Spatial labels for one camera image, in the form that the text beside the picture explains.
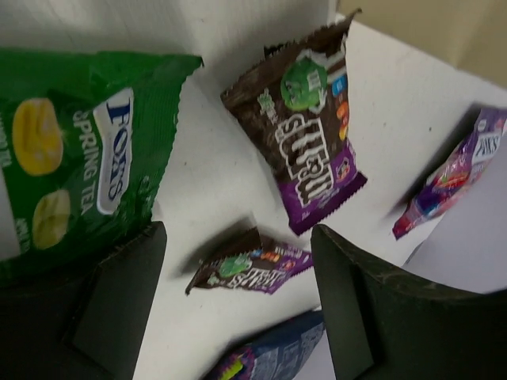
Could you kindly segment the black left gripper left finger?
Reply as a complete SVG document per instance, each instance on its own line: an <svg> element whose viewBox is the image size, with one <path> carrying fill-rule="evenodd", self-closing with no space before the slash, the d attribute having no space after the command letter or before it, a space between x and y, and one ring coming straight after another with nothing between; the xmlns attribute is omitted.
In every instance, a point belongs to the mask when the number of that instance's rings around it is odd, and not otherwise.
<svg viewBox="0 0 507 380"><path fill-rule="evenodd" d="M166 251L152 222L130 239L1 289L3 379L131 379Z"/></svg>

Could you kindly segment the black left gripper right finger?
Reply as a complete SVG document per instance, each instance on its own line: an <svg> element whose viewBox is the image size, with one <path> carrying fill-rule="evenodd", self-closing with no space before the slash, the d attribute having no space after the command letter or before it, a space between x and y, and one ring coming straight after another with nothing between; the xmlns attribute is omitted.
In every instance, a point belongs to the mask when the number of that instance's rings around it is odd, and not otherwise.
<svg viewBox="0 0 507 380"><path fill-rule="evenodd" d="M311 252L336 378L505 378L505 291L433 282L321 224Z"/></svg>

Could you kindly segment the large dark blue candy bag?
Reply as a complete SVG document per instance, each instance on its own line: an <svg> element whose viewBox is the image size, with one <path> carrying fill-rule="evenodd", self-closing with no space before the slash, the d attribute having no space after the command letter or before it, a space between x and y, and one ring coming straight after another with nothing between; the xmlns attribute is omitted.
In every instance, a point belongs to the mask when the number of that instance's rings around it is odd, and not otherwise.
<svg viewBox="0 0 507 380"><path fill-rule="evenodd" d="M293 379L325 332L321 310L266 329L225 354L206 379Z"/></svg>

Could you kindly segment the green Fox's spring tea bag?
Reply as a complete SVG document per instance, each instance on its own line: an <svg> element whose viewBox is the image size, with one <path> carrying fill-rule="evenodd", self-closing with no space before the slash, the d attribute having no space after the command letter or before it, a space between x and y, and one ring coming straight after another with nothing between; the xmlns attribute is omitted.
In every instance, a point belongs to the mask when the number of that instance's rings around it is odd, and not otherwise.
<svg viewBox="0 0 507 380"><path fill-rule="evenodd" d="M151 220L198 55L1 50L1 285Z"/></svg>

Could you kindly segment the brown purple m&m's packet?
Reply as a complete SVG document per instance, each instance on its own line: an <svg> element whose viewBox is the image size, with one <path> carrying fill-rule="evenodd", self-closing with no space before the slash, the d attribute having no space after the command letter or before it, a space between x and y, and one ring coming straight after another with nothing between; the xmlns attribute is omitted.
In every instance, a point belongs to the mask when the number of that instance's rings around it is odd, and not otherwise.
<svg viewBox="0 0 507 380"><path fill-rule="evenodd" d="M221 95L275 178L297 235L334 213L367 182L348 138L346 40L355 9L265 57Z"/></svg>
<svg viewBox="0 0 507 380"><path fill-rule="evenodd" d="M311 252L252 227L236 234L206 257L185 288L185 294L189 295L194 288L224 288L271 295L312 267Z"/></svg>

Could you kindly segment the purple Fox's berries bag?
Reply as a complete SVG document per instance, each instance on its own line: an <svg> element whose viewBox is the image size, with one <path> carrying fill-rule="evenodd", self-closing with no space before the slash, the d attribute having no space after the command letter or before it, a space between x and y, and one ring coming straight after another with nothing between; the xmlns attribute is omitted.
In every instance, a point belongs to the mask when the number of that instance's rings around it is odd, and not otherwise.
<svg viewBox="0 0 507 380"><path fill-rule="evenodd" d="M395 239L454 206L496 155L506 135L506 109L480 110L471 130L448 158L425 181L392 228Z"/></svg>

